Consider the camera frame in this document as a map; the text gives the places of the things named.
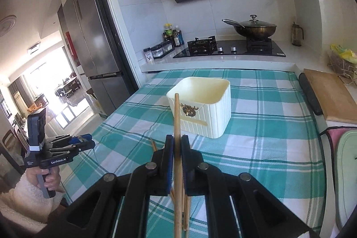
refrigerator door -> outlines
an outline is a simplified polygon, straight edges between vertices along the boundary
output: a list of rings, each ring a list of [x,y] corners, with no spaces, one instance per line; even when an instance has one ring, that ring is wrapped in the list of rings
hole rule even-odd
[[[97,68],[94,66],[92,56],[87,48],[86,41],[82,34],[81,26],[79,25],[76,9],[73,0],[67,0],[63,6],[67,28],[76,50],[78,60],[81,62],[83,70],[87,76],[98,75]]]
[[[90,77],[89,83],[108,116],[130,97],[121,72]]]
[[[118,72],[95,0],[74,0],[78,20],[98,75]]]

green tray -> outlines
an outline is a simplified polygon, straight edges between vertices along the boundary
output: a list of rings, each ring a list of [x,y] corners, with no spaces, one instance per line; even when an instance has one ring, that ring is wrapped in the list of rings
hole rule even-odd
[[[347,222],[357,204],[357,130],[344,133],[335,160],[336,221],[339,229]]]

black glass cooktop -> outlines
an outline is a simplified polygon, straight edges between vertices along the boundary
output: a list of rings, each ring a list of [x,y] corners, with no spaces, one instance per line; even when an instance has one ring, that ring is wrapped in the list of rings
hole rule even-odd
[[[217,41],[217,49],[214,52],[194,52],[190,53],[189,48],[179,52],[174,58],[196,57],[196,56],[210,56],[210,55],[258,55],[258,56],[275,56],[286,57],[279,46],[271,41],[271,50],[247,50],[246,40],[228,40]]]

stainless steel refrigerator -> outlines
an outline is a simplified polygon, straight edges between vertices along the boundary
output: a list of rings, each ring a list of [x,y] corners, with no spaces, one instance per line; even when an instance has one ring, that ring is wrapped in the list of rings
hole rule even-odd
[[[96,98],[110,115],[135,92],[123,67],[101,0],[67,0],[63,12],[72,43]]]

wire basket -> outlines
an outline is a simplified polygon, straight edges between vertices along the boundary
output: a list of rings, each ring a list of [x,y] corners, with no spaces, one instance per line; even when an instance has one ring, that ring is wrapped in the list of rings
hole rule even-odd
[[[357,64],[352,64],[334,52],[329,55],[330,64],[329,67],[340,77],[344,84],[356,84],[357,85]]]

